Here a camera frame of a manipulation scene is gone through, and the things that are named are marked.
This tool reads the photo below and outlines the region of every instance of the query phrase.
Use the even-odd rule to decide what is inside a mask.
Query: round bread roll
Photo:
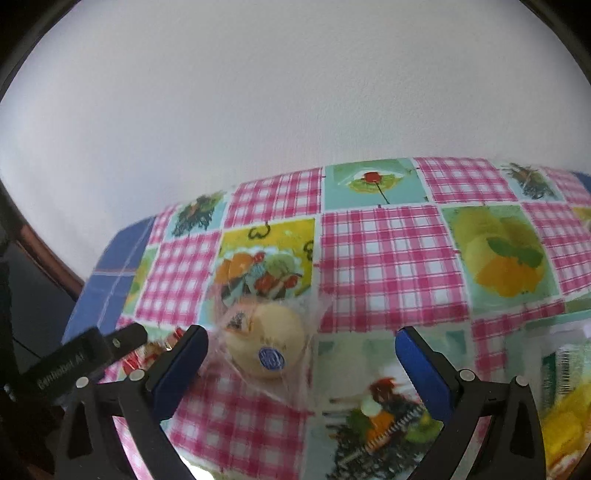
[[[234,363],[258,378],[280,377],[300,359],[306,346],[299,315],[274,303],[256,307],[249,332],[226,330],[225,339]]]

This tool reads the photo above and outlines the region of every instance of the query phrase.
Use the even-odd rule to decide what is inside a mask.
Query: blue tablecloth section
[[[586,173],[581,173],[579,171],[574,171],[573,173],[579,178],[585,188],[591,192],[591,177]]]
[[[154,219],[130,225],[111,240],[74,307],[62,343],[93,326],[98,326],[103,335],[115,330]]]

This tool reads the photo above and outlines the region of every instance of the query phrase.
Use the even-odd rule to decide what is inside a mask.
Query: black cable
[[[39,355],[37,355],[33,350],[31,350],[29,347],[27,347],[25,344],[23,344],[22,342],[20,342],[19,340],[15,339],[14,337],[12,337],[12,340],[14,340],[16,343],[18,343],[20,346],[22,346],[27,352],[29,352],[31,355],[35,355],[39,360],[41,359],[41,357]]]

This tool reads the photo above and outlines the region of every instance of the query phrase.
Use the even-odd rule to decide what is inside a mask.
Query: screw
[[[76,388],[84,388],[88,385],[88,377],[80,377],[76,380]]]
[[[141,368],[138,368],[137,370],[134,370],[129,374],[129,379],[132,382],[137,382],[139,380],[142,380],[145,374],[146,372],[144,372]]]
[[[476,375],[472,370],[468,370],[467,368],[465,368],[464,370],[460,370],[460,378],[464,382],[471,382],[476,378]]]

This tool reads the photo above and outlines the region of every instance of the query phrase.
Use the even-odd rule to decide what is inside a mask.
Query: pink checkered pattern
[[[437,203],[516,202],[501,173],[483,158],[415,158]]]
[[[220,235],[216,231],[160,245],[138,301],[136,318],[172,326],[194,323]]]
[[[167,435],[181,454],[189,452],[222,471],[296,480],[302,467],[306,418],[306,413],[246,386],[229,366],[218,363],[208,367],[184,396]],[[138,479],[149,480],[125,421],[117,421],[121,443]]]
[[[322,169],[243,183],[234,193],[225,228],[320,212]]]
[[[326,213],[320,291],[335,297],[323,332],[467,319],[452,241],[435,206]]]
[[[158,245],[164,239],[166,233],[166,227],[170,221],[170,218],[174,215],[180,204],[172,205],[167,207],[162,213],[156,216],[150,238],[148,239],[148,245]]]
[[[512,313],[491,315],[472,321],[475,343],[476,370],[485,380],[504,381],[505,335],[514,332],[529,320],[537,320],[564,313],[564,301],[553,300],[535,307],[523,307]]]
[[[567,170],[543,167],[546,174],[562,192],[564,199],[573,205],[591,206],[591,193],[577,176]]]
[[[591,285],[591,234],[564,203],[524,203],[558,275],[563,294]]]
[[[117,433],[119,433],[121,445],[123,446],[123,450],[125,451],[125,455],[129,460],[129,464],[131,465],[135,476],[138,480],[152,480],[152,475],[150,475],[148,467],[146,467],[144,460],[140,456],[139,451],[135,446],[131,432],[129,431],[129,428],[127,428],[127,422],[125,419],[120,417],[113,417],[113,421],[115,423]]]

